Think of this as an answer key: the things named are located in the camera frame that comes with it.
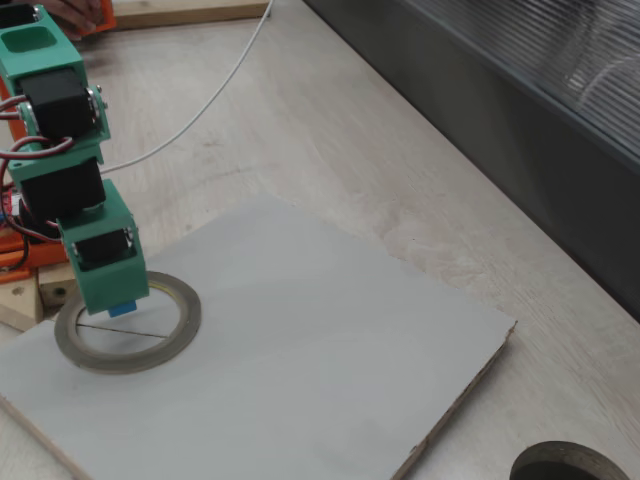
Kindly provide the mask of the person's hand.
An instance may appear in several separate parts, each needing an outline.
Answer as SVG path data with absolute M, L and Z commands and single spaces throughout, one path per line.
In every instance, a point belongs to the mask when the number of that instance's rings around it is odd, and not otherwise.
M 84 33 L 93 33 L 103 21 L 100 1 L 46 0 L 41 4 L 73 41 L 81 40 Z

